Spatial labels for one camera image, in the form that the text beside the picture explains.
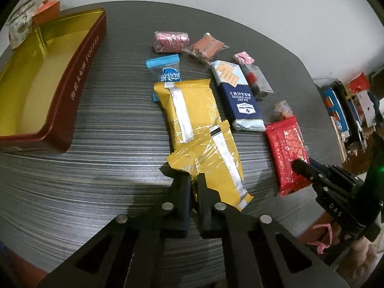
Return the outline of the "red snack packet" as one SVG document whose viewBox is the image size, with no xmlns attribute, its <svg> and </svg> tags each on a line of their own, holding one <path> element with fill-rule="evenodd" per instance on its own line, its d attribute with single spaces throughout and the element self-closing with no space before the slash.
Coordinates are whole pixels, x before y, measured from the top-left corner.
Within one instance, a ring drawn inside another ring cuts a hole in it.
<svg viewBox="0 0 384 288">
<path fill-rule="evenodd" d="M 309 186 L 311 182 L 292 167 L 296 159 L 309 162 L 296 116 L 268 124 L 265 134 L 279 179 L 279 195 L 287 196 Z"/>
</svg>

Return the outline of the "small clear orange snack packet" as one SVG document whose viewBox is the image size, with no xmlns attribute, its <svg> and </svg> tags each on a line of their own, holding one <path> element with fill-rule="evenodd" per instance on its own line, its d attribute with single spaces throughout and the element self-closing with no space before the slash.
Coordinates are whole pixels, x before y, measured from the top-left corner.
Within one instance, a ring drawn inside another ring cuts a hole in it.
<svg viewBox="0 0 384 288">
<path fill-rule="evenodd" d="M 278 121 L 294 117 L 292 108 L 286 100 L 282 100 L 275 104 L 275 117 Z"/>
</svg>

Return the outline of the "navy white cracker packet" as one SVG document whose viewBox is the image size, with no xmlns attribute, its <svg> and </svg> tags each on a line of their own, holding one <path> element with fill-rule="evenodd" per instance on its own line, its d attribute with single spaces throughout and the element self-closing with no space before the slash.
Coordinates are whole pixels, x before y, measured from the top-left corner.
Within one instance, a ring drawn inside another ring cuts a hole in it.
<svg viewBox="0 0 384 288">
<path fill-rule="evenodd" d="M 237 131 L 264 132 L 262 113 L 241 68 L 223 60 L 211 64 L 228 120 Z"/>
</svg>

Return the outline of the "clear packet dark sesame bar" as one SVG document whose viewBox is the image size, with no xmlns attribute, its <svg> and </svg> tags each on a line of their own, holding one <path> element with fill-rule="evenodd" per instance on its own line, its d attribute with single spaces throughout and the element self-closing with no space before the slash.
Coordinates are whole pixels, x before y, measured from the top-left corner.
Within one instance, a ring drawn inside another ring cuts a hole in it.
<svg viewBox="0 0 384 288">
<path fill-rule="evenodd" d="M 240 68 L 256 100 L 262 100 L 266 96 L 274 93 L 271 85 L 258 66 L 254 64 L 244 64 L 241 65 Z"/>
</svg>

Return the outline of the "small pink patterned candy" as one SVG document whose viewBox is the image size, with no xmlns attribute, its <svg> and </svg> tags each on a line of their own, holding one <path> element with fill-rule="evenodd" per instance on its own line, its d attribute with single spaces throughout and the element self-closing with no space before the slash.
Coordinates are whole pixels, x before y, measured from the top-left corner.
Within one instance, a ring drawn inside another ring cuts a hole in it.
<svg viewBox="0 0 384 288">
<path fill-rule="evenodd" d="M 254 58 L 252 58 L 246 51 L 236 53 L 232 57 L 239 65 L 253 64 Z"/>
</svg>

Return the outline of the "blue white candy packet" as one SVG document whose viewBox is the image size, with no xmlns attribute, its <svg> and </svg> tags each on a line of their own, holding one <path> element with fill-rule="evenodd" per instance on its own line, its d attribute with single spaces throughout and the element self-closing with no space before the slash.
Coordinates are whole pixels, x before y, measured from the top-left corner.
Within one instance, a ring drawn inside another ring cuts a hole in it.
<svg viewBox="0 0 384 288">
<path fill-rule="evenodd" d="M 156 76 L 157 82 L 179 82 L 180 58 L 178 54 L 148 59 L 146 67 Z"/>
</svg>

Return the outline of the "clear packet orange biscuits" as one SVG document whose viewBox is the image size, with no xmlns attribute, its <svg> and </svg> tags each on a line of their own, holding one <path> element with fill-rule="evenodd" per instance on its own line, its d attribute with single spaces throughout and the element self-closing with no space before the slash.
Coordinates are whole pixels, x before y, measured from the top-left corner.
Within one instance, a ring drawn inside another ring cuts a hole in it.
<svg viewBox="0 0 384 288">
<path fill-rule="evenodd" d="M 184 53 L 191 55 L 197 60 L 211 66 L 214 57 L 222 50 L 228 49 L 229 46 L 216 38 L 210 33 L 204 36 L 194 44 L 182 49 Z"/>
</svg>

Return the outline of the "large pink patterned cake packet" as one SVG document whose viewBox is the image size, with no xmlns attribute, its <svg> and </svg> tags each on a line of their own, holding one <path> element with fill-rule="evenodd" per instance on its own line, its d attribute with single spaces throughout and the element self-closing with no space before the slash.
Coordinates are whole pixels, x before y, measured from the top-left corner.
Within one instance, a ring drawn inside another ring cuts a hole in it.
<svg viewBox="0 0 384 288">
<path fill-rule="evenodd" d="M 156 53 L 181 53 L 189 41 L 189 35 L 184 32 L 156 31 L 152 47 Z"/>
</svg>

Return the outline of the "pink ribbon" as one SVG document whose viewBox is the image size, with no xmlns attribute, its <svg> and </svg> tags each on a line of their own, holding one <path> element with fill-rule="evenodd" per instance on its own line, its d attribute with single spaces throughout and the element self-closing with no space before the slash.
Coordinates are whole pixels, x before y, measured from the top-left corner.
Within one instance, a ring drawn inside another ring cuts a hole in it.
<svg viewBox="0 0 384 288">
<path fill-rule="evenodd" d="M 318 255 L 324 254 L 324 251 L 333 244 L 333 228 L 331 224 L 323 223 L 313 225 L 311 231 L 315 231 L 317 236 L 311 241 L 308 241 L 307 244 L 314 247 Z"/>
</svg>

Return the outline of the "red gold toffee tin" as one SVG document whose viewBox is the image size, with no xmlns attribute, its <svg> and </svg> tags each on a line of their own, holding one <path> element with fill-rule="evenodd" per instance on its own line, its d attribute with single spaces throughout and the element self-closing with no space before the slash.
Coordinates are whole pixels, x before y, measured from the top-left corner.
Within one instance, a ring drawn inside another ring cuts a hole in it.
<svg viewBox="0 0 384 288">
<path fill-rule="evenodd" d="M 1 71 L 1 151 L 72 144 L 79 101 L 107 30 L 103 8 L 35 27 Z"/>
</svg>

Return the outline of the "floral ceramic teapot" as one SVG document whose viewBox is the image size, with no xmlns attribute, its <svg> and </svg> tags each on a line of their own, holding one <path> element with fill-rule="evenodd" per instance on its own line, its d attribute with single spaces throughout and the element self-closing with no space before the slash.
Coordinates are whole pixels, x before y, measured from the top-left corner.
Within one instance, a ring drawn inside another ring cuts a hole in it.
<svg viewBox="0 0 384 288">
<path fill-rule="evenodd" d="M 18 48 L 31 32 L 33 14 L 41 5 L 42 0 L 26 0 L 14 10 L 6 21 L 8 39 L 12 50 Z"/>
</svg>

